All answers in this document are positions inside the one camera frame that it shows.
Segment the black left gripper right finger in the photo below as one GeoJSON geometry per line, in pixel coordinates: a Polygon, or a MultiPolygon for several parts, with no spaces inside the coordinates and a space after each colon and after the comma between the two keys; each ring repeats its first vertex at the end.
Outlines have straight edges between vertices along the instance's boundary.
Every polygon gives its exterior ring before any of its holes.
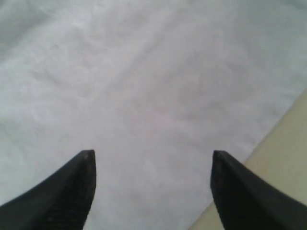
{"type": "Polygon", "coordinates": [[[305,230],[307,206],[257,176],[224,150],[214,150],[210,188],[225,230],[305,230]]]}

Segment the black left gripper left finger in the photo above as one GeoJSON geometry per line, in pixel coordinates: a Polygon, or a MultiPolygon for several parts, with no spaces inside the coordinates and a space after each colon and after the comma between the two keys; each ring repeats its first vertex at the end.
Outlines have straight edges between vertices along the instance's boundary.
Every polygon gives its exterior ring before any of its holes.
{"type": "Polygon", "coordinates": [[[82,150],[47,179],[0,207],[2,230],[82,230],[96,190],[94,150],[82,150]]]}

